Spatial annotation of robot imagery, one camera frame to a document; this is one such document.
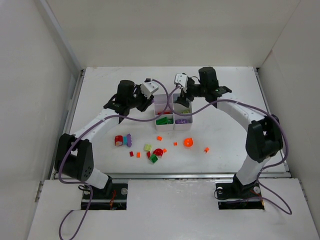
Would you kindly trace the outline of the lime pink lego brick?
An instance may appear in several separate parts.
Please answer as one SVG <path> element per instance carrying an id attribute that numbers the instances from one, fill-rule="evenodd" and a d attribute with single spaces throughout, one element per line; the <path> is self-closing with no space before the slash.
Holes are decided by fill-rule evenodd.
<path id="1" fill-rule="evenodd" d="M 190 114 L 190 110 L 189 109 L 185 109 L 181 112 L 181 114 L 185 115 L 185 114 Z"/>

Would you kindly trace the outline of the red lego brick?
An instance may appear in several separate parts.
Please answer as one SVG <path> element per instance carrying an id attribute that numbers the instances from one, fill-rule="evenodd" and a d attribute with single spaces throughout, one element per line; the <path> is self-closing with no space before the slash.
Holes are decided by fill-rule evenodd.
<path id="1" fill-rule="evenodd" d="M 158 112 L 157 113 L 158 115 L 168 115 L 168 114 L 171 114 L 170 111 L 165 111 L 165 112 Z"/>

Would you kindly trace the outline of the green lego plate piece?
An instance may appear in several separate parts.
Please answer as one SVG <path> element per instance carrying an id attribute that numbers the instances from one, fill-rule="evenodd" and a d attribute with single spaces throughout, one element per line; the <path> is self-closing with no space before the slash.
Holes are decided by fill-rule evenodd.
<path id="1" fill-rule="evenodd" d="M 155 121 L 156 125 L 167 125 L 168 117 L 162 117 Z"/>

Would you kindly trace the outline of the purple lego block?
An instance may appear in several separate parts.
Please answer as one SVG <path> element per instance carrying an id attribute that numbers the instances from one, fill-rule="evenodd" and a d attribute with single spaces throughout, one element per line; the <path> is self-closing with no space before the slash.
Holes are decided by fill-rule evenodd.
<path id="1" fill-rule="evenodd" d="M 185 118 L 181 118 L 181 119 L 176 119 L 175 120 L 175 124 L 179 125 L 179 124 L 187 124 L 188 120 Z"/>

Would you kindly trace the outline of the purple flower lego piece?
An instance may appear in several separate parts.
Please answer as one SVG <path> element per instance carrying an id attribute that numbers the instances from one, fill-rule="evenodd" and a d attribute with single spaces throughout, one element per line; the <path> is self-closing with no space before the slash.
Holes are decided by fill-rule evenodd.
<path id="1" fill-rule="evenodd" d="M 128 148 L 132 147 L 132 135 L 130 133 L 123 137 L 123 144 L 126 145 Z"/>

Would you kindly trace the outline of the red cylinder lego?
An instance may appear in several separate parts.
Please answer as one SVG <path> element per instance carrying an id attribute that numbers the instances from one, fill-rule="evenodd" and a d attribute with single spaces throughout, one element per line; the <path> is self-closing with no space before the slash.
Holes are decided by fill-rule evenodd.
<path id="1" fill-rule="evenodd" d="M 114 145 L 116 146 L 116 147 L 120 147 L 120 146 L 122 146 L 124 144 L 124 138 L 123 138 L 123 136 L 122 135 L 116 135 L 115 137 L 114 137 Z"/>

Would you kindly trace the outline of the orange teardrop lego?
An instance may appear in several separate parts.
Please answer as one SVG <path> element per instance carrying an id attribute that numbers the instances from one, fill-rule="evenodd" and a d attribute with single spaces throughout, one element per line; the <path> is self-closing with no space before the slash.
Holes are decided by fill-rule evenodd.
<path id="1" fill-rule="evenodd" d="M 193 139 L 191 137 L 190 138 L 185 138 L 184 141 L 183 141 L 183 145 L 186 148 L 191 148 L 194 145 L 194 141 L 193 141 Z"/>

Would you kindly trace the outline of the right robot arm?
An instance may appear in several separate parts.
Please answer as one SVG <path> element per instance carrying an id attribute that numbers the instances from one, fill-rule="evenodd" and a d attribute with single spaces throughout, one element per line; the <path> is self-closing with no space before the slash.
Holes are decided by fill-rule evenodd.
<path id="1" fill-rule="evenodd" d="M 202 67 L 199 81 L 184 73 L 176 74 L 174 84 L 181 89 L 176 103 L 188 107 L 194 98 L 204 98 L 216 109 L 225 112 L 246 130 L 247 156 L 231 183 L 217 184 L 221 199 L 244 199 L 258 185 L 257 177 L 266 163 L 283 148 L 279 119 L 257 109 L 240 104 L 226 86 L 220 86 L 216 70 Z"/>

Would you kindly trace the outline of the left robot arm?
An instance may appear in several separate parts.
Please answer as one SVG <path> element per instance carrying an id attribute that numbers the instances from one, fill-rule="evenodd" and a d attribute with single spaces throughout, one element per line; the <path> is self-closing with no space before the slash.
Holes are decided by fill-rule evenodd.
<path id="1" fill-rule="evenodd" d="M 144 112 L 152 104 L 158 89 L 149 78 L 142 84 L 121 80 L 116 94 L 94 119 L 74 133 L 61 135 L 54 164 L 59 180 L 65 183 L 62 176 L 66 175 L 74 180 L 74 184 L 87 184 L 107 191 L 112 178 L 95 167 L 94 146 L 108 131 L 127 119 L 130 110 Z"/>

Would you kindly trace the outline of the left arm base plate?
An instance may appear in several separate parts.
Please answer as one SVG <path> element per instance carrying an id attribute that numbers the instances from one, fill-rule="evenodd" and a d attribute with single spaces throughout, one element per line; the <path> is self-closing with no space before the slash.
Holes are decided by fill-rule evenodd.
<path id="1" fill-rule="evenodd" d="M 128 184 L 113 183 L 110 190 L 91 187 L 92 199 L 89 210 L 126 210 Z"/>

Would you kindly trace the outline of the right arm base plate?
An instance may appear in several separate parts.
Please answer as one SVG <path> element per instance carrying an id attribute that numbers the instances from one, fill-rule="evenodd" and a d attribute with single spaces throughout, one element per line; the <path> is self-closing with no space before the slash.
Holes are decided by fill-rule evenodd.
<path id="1" fill-rule="evenodd" d="M 217 182 L 214 197 L 219 210 L 264 210 L 258 183 L 240 189 L 233 182 Z"/>

